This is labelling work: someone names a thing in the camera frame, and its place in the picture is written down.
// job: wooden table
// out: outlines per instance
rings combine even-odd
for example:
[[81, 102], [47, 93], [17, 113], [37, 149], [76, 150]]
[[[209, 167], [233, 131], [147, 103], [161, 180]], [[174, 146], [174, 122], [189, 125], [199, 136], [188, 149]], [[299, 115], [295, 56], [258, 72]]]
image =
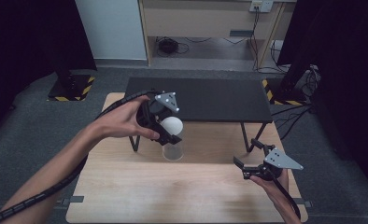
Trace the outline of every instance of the wooden table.
[[[105, 107], [123, 97], [110, 93]], [[254, 136], [261, 124], [245, 124]], [[274, 123], [260, 141], [283, 149]], [[162, 147], [143, 139], [138, 152], [128, 138], [107, 138], [90, 153], [66, 219], [70, 223], [251, 223], [282, 222], [262, 188], [244, 180], [233, 164], [262, 162], [263, 152], [244, 150], [239, 123], [184, 122], [184, 157], [166, 161]], [[290, 194], [301, 198], [292, 172]], [[307, 221], [299, 205], [302, 221]]]

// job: clear plastic cup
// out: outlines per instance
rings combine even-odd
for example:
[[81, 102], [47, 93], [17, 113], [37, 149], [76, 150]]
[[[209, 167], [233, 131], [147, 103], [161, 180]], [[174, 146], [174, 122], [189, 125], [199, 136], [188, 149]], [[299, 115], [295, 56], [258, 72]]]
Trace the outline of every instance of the clear plastic cup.
[[[170, 134], [182, 139], [184, 125], [181, 119], [178, 119], [176, 117], [169, 117], [161, 121], [161, 125]], [[184, 156], [182, 141], [174, 145], [167, 143], [166, 145], [162, 146], [162, 153], [164, 158], [168, 161], [179, 161]]]

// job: electronic device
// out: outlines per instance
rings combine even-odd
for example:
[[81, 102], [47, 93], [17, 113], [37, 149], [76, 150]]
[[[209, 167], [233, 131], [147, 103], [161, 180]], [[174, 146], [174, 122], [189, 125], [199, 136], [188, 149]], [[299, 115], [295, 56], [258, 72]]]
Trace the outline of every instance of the electronic device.
[[274, 181], [277, 188], [291, 203], [292, 209], [294, 209], [297, 217], [301, 219], [300, 209], [277, 179], [282, 174], [283, 168], [303, 170], [304, 167], [284, 154], [281, 150], [277, 149], [274, 145], [265, 145], [254, 138], [251, 139], [251, 144], [262, 149], [265, 154], [265, 158], [263, 163], [257, 167], [246, 167], [243, 162], [234, 157], [234, 164], [242, 170], [243, 178], [250, 179], [252, 175], [255, 175], [266, 181]]

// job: black curtain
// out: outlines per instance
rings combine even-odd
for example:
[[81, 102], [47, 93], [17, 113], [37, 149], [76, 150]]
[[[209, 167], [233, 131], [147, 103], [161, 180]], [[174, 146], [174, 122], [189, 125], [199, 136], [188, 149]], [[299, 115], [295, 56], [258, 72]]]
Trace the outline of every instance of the black curtain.
[[[301, 63], [318, 66], [321, 81], [311, 100], [320, 123], [336, 151], [355, 160], [368, 177], [368, 0], [318, 3], [297, 2], [279, 62], [307, 58]], [[309, 30], [326, 6], [324, 25], [316, 33]], [[298, 50], [304, 41], [315, 46]]]
[[72, 69], [96, 70], [74, 0], [0, 0], [0, 121], [30, 83]]

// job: black table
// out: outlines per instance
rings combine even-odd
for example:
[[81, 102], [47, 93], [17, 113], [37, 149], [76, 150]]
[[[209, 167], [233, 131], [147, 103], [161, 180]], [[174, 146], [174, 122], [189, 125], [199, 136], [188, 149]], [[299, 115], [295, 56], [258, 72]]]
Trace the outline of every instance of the black table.
[[262, 124], [255, 136], [259, 139], [273, 121], [260, 80], [131, 77], [125, 96], [150, 90], [175, 92], [180, 109], [175, 116], [183, 121], [239, 122], [247, 152], [254, 146], [248, 145], [244, 123]]

